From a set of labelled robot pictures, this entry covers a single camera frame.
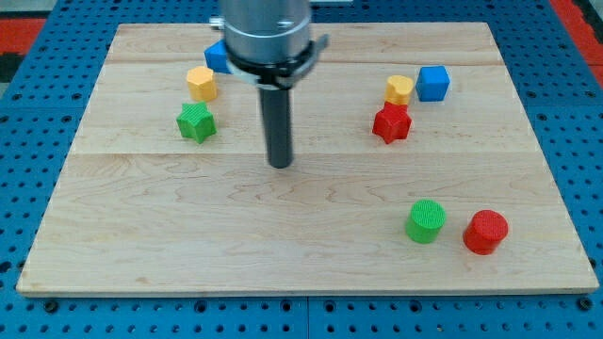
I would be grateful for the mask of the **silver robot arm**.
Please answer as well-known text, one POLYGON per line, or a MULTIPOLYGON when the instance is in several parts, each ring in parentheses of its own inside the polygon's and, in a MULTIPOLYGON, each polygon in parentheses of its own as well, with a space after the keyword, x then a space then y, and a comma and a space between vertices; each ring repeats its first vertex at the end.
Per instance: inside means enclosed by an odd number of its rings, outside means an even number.
POLYGON ((311 35, 307 0, 220 0, 226 65, 244 82, 288 90, 309 74, 329 45, 311 35))

